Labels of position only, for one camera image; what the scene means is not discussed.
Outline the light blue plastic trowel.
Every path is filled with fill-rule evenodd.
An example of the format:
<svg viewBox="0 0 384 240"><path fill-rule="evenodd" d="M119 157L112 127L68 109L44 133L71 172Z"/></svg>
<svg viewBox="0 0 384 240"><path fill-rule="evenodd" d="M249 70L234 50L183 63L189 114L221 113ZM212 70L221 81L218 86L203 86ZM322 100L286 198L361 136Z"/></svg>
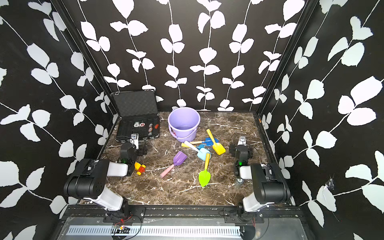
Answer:
<svg viewBox="0 0 384 240"><path fill-rule="evenodd" d="M197 152L197 157L203 161L206 160L207 154L209 155L209 159L211 157L211 152L206 149L197 149L194 145L192 145L190 142L185 141L184 144L188 145L192 150Z"/></svg>

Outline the yellow plastic square shovel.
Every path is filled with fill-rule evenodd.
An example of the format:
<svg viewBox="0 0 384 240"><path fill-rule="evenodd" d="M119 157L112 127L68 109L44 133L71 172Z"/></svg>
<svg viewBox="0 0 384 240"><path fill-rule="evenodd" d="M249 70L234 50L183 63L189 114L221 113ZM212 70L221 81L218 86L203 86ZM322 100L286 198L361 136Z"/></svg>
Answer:
<svg viewBox="0 0 384 240"><path fill-rule="evenodd" d="M219 155L219 156L224 154L226 152L226 149L223 147L222 144L218 143L215 140L215 138L214 138L214 136L213 136L213 134L212 134L210 129L207 129L207 133L208 133L209 137L211 138L211 140L213 142L213 149L215 150L216 154Z"/></svg>

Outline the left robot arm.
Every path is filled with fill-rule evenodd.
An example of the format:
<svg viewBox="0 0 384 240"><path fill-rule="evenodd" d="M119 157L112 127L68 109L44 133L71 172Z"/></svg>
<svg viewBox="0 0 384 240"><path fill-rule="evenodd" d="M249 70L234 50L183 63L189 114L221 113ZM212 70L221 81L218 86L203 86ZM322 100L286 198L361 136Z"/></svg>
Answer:
<svg viewBox="0 0 384 240"><path fill-rule="evenodd" d="M130 217L132 212L128 201L106 186L107 178L130 177L139 168L137 158L146 155L147 151L147 144L141 141L138 146L123 144L119 162L82 159L64 184L65 195L93 202L110 213L120 212Z"/></svg>

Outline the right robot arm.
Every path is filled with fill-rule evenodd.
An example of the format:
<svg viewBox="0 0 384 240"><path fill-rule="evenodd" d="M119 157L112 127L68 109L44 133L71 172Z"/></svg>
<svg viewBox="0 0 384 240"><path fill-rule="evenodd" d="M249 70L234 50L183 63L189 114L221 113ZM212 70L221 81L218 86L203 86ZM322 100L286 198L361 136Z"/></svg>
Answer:
<svg viewBox="0 0 384 240"><path fill-rule="evenodd" d="M253 148L250 145L231 144L229 151L236 159L234 163L236 182L242 184L245 180L251 180L253 184L253 192L244 197L239 205L242 213L255 213L290 200L291 191L277 164L249 164L249 159L253 157Z"/></svg>

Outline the green trowel yellow handle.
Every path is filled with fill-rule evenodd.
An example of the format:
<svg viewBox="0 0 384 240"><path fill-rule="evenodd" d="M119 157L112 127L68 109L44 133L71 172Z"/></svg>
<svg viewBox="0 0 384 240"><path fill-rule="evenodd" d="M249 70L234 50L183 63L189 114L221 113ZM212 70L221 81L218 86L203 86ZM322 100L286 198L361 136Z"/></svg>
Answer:
<svg viewBox="0 0 384 240"><path fill-rule="evenodd" d="M211 154L206 154L205 168L199 173L199 183L201 187L206 187L211 180L211 174L208 172L208 166L210 162Z"/></svg>

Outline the purple scoop pink handle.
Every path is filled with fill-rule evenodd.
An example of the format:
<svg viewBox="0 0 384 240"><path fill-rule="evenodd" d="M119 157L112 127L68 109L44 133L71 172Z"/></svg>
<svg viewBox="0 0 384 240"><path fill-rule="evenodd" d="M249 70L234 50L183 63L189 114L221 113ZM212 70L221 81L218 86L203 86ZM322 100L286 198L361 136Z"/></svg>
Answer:
<svg viewBox="0 0 384 240"><path fill-rule="evenodd" d="M188 156L185 153L178 151L178 153L173 158L173 164L160 174L160 178L164 178L175 166L181 165L187 159L187 157Z"/></svg>

